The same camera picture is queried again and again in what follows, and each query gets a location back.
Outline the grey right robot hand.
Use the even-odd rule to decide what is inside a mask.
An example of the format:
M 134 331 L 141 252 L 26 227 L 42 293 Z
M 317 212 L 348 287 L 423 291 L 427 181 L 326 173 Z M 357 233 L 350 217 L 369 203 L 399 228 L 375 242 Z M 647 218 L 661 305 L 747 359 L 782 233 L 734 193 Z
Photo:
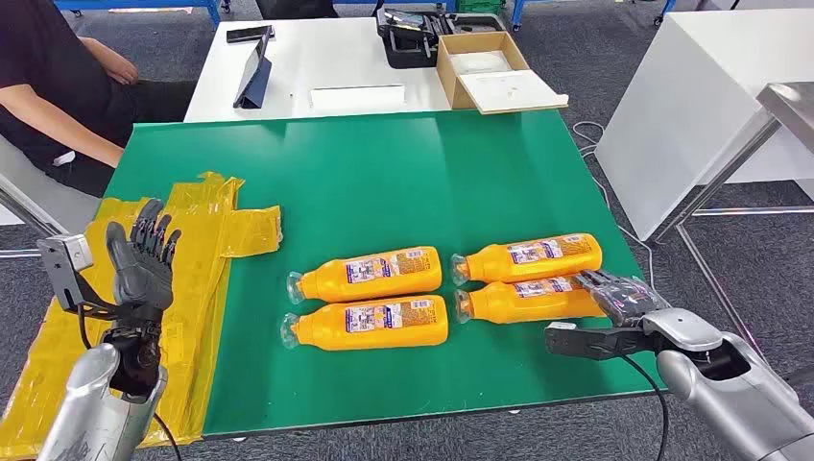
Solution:
M 661 295 L 636 277 L 619 277 L 604 270 L 584 270 L 574 279 L 615 327 L 638 327 L 645 314 L 670 308 Z

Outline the person's left hand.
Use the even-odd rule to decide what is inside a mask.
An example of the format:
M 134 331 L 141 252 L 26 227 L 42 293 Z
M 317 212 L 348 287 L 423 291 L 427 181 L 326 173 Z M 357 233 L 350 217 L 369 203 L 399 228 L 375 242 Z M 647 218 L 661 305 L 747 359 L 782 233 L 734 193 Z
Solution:
M 108 75 L 122 85 L 134 85 L 138 82 L 136 67 L 126 59 L 106 61 L 104 68 Z

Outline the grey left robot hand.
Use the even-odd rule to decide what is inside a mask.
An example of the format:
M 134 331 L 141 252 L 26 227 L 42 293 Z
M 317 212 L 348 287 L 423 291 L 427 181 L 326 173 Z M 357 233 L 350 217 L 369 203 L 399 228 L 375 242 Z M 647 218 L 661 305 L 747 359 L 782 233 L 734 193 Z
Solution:
M 117 222 L 108 223 L 106 247 L 114 268 L 113 296 L 129 318 L 159 324 L 173 302 L 172 261 L 181 231 L 168 231 L 172 216 L 164 203 L 152 198 L 125 232 Z

